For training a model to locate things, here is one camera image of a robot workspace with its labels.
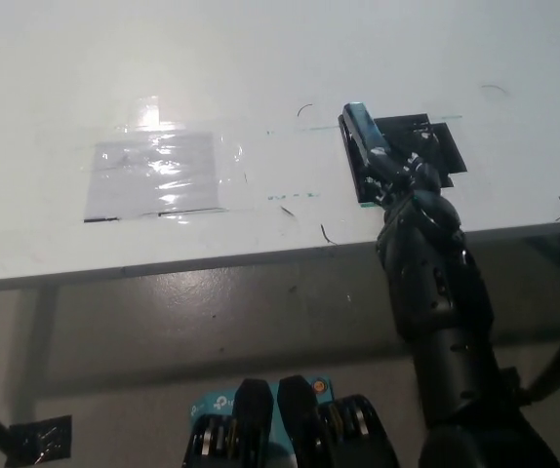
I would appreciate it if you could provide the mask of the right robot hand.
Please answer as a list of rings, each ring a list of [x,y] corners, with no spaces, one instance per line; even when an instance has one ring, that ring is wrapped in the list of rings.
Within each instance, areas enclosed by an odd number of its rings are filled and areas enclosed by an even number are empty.
[[[460,217],[442,196],[438,171],[382,145],[367,152],[382,188],[377,252],[389,282],[396,329],[407,342],[447,329],[486,337],[494,315]]]

